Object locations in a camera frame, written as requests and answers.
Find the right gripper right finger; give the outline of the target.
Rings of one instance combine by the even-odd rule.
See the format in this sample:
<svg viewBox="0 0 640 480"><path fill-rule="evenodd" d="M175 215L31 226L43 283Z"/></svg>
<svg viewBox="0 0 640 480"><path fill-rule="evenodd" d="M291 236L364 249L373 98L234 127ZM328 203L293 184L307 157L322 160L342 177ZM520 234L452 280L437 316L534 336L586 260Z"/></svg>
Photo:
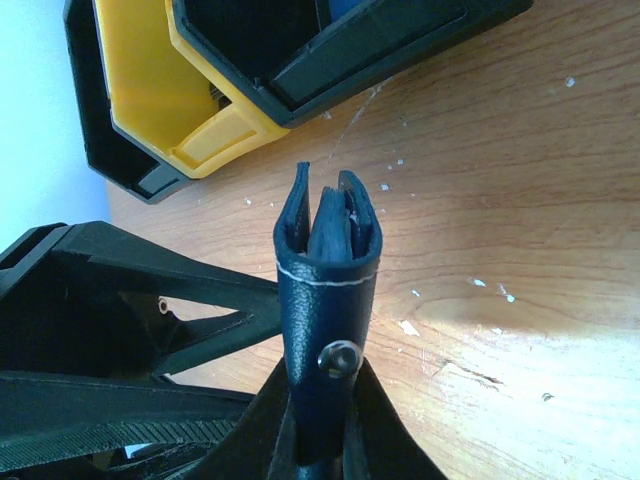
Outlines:
<svg viewBox="0 0 640 480"><path fill-rule="evenodd" d="M342 465L345 479L446 477L408 432L369 362L363 363L356 380Z"/></svg>

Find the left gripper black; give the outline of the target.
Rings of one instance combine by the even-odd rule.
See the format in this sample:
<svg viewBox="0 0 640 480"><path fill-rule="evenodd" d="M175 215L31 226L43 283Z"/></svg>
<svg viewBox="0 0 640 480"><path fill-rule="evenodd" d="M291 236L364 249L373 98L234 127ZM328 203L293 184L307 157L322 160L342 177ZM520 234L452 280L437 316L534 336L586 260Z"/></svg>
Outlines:
<svg viewBox="0 0 640 480"><path fill-rule="evenodd" d="M2 478L185 478L254 397L163 374L280 331L272 281L102 221L26 231L1 255L1 367L31 371L1 375Z"/></svg>

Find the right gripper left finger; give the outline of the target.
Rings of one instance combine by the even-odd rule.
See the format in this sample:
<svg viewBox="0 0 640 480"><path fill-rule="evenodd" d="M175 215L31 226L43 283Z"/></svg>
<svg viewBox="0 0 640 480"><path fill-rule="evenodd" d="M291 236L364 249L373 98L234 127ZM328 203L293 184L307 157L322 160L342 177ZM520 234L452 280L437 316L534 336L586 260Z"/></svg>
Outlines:
<svg viewBox="0 0 640 480"><path fill-rule="evenodd" d="M301 417L280 360L239 423L194 469L196 479L308 479Z"/></svg>

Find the blue leather card holder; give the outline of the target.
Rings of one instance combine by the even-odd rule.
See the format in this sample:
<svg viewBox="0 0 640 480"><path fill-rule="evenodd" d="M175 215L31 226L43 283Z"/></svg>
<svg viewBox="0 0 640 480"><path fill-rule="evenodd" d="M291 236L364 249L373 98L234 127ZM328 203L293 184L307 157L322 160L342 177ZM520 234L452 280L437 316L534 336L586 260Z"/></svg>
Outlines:
<svg viewBox="0 0 640 480"><path fill-rule="evenodd" d="M348 170L312 211L309 170L298 164L273 231L284 360L308 479L340 479L383 234L365 186Z"/></svg>

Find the yellow bin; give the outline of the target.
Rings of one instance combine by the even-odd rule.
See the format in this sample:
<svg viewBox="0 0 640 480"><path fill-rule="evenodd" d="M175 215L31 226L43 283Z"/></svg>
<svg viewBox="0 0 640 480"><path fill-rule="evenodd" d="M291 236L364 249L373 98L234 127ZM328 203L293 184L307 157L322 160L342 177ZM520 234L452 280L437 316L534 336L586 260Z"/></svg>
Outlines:
<svg viewBox="0 0 640 480"><path fill-rule="evenodd" d="M188 178L288 134L179 33L172 2L93 7L113 125Z"/></svg>

